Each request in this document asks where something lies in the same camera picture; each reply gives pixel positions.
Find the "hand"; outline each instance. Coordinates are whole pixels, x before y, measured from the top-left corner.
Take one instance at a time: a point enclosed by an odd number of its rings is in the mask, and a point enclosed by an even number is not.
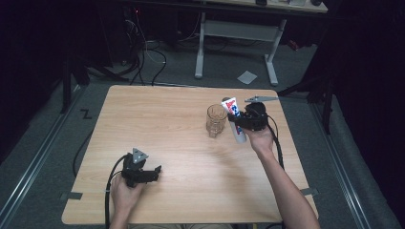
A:
[[[268,127],[262,131],[250,131],[244,129],[244,132],[249,136],[250,145],[258,154],[263,154],[273,150],[273,135]]]
[[[144,183],[139,183],[135,188],[131,188],[126,185],[122,175],[114,177],[110,190],[115,211],[129,215],[135,204],[137,204],[144,186]]]

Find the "metal desk leg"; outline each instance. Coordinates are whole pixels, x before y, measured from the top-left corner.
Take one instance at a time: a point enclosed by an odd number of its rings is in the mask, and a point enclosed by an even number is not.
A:
[[[205,32],[205,12],[202,12],[202,22],[200,27],[200,46],[199,52],[197,53],[197,63],[196,63],[196,78],[203,78],[203,37]]]
[[[284,27],[285,27],[286,23],[287,23],[286,19],[283,19],[281,21],[277,34],[276,34],[276,37],[275,37],[275,40],[273,42],[271,52],[270,52],[270,54],[265,55],[268,77],[270,78],[270,84],[272,86],[278,85],[277,75],[276,75],[276,72],[274,71],[274,66],[273,66],[273,57],[277,51],[277,47],[280,43],[280,39],[281,39],[281,36],[283,35],[283,31],[284,31]]]

